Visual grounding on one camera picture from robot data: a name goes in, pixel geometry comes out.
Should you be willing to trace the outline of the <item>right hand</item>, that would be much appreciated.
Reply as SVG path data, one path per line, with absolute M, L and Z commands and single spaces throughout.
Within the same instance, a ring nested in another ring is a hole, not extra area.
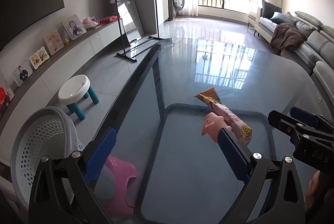
M 304 199 L 305 211 L 308 211 L 319 200 L 320 192 L 325 188 L 325 175 L 318 170 L 313 174 L 312 179 L 307 185 L 307 190 Z

